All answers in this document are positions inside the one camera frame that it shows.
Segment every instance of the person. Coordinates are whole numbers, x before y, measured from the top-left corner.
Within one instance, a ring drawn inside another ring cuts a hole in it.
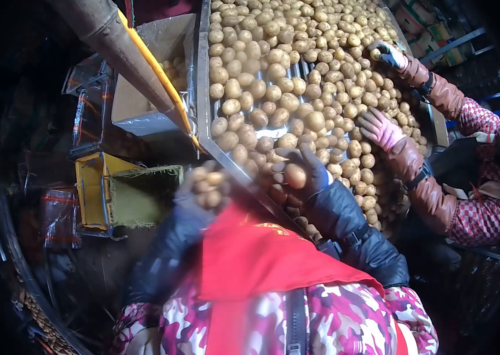
[[[360,131],[384,149],[396,177],[407,187],[411,208],[422,222],[418,229],[464,246],[496,244],[500,241],[500,117],[393,46],[376,41],[368,49],[379,49],[376,60],[395,68],[469,136],[456,141],[453,149],[432,155],[430,169],[415,143],[380,111],[370,109],[359,117]]]
[[[187,173],[129,276],[110,354],[437,353],[403,255],[305,144],[276,153],[305,169],[302,189],[285,188],[340,260],[240,191],[218,216],[201,209]]]

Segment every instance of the hand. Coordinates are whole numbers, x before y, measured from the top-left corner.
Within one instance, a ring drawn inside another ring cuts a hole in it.
[[[306,144],[301,144],[299,150],[276,148],[275,153],[289,160],[274,164],[271,167],[271,171],[274,173],[281,173],[288,163],[295,163],[305,169],[307,181],[303,188],[296,189],[289,185],[283,185],[286,193],[294,195],[301,201],[306,202],[311,196],[319,193],[333,182],[331,174]]]
[[[370,112],[362,112],[362,116],[358,118],[358,124],[360,132],[386,152],[389,152],[404,137],[400,127],[373,107],[370,108]]]
[[[207,161],[205,166],[214,171],[216,161]],[[183,273],[189,268],[189,250],[196,250],[203,239],[203,231],[214,221],[215,211],[200,207],[192,192],[192,172],[185,174],[183,183],[175,193],[175,207],[165,220],[157,226],[156,234],[145,256],[133,267],[123,289],[123,306],[138,302],[162,304],[174,292]]]
[[[400,51],[388,43],[378,40],[368,46],[368,50],[379,49],[381,54],[374,58],[384,63],[388,63],[397,70],[404,70],[408,66],[408,59]]]

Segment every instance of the cardboard box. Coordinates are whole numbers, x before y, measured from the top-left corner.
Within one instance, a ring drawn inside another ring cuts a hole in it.
[[[159,63],[182,56],[188,69],[196,20],[195,14],[156,20],[139,26],[137,34]],[[153,141],[156,133],[180,131],[121,75],[116,82],[112,122],[146,141]]]

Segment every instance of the black glove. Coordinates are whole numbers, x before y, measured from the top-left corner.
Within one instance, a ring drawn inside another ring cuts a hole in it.
[[[353,194],[341,183],[313,196],[303,214],[325,237],[339,242],[341,261],[374,277],[384,288],[408,286],[405,257],[368,225]]]
[[[378,49],[381,53],[377,54],[374,59],[388,63],[394,69],[405,69],[408,66],[408,59],[403,55],[403,53],[384,41],[378,40],[368,46],[369,51],[372,51],[373,49]]]
[[[206,163],[210,171],[215,162]],[[183,184],[175,193],[175,207],[157,227],[154,241],[147,254],[133,268],[124,288],[123,307],[138,302],[162,304],[166,302],[188,268],[185,255],[193,251],[203,238],[202,231],[214,221],[216,211],[205,210],[194,200],[191,172],[185,174]]]
[[[294,195],[296,198],[305,202],[310,199],[311,196],[319,193],[333,182],[331,174],[306,144],[301,144],[299,150],[276,148],[275,153],[289,160],[274,164],[271,167],[271,171],[274,173],[281,173],[288,163],[295,163],[303,167],[307,175],[307,181],[303,188],[297,189],[289,185],[283,185],[283,189],[287,194]]]

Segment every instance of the plastic sheet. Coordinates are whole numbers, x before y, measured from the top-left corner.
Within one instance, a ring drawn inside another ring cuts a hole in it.
[[[114,70],[98,53],[71,67],[62,87],[62,94],[78,96],[82,89],[99,85],[114,76]]]
[[[18,164],[23,191],[69,188],[76,183],[75,165],[64,154],[25,151]]]
[[[144,141],[112,124],[114,89],[113,80],[107,78],[80,92],[70,150],[72,159],[99,151],[140,161],[150,156]]]
[[[76,188],[49,189],[41,195],[41,239],[45,248],[80,248],[80,207]]]

